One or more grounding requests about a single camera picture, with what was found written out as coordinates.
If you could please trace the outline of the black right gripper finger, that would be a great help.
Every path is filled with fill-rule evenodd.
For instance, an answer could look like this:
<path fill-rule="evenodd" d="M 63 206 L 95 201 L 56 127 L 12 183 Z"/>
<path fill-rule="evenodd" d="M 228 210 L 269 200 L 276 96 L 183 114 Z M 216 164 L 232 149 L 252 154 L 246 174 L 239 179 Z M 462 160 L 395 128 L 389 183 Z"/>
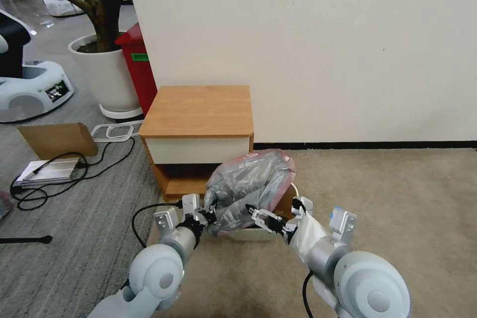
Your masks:
<path fill-rule="evenodd" d="M 270 234 L 277 233 L 277 224 L 274 220 L 267 220 L 267 221 L 257 220 L 255 221 L 255 224 Z"/>
<path fill-rule="evenodd" d="M 248 213 L 250 214 L 251 216 L 251 219 L 254 221 L 254 222 L 263 222 L 263 223 L 267 223 L 267 222 L 272 222 L 272 221 L 276 221 L 276 222 L 282 222 L 282 217 L 274 214 L 273 212 L 270 212 L 266 209 L 260 209 L 260 208 L 257 208 L 251 204 L 245 204 L 245 208 L 247 209 Z"/>

